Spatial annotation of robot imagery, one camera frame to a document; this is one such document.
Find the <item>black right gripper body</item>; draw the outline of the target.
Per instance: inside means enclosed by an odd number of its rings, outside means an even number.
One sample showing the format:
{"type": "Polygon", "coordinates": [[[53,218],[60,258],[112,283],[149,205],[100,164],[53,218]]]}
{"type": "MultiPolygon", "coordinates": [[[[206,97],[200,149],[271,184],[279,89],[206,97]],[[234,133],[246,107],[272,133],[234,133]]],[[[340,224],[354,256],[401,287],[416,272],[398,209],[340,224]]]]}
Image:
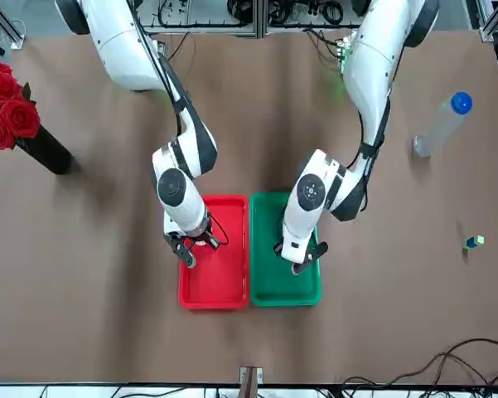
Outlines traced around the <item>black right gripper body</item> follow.
{"type": "Polygon", "coordinates": [[[200,235],[189,235],[177,226],[168,226],[164,228],[164,238],[169,245],[184,245],[188,240],[191,244],[206,245],[211,232],[212,228],[208,226],[206,230],[200,231],[200,235]]]}

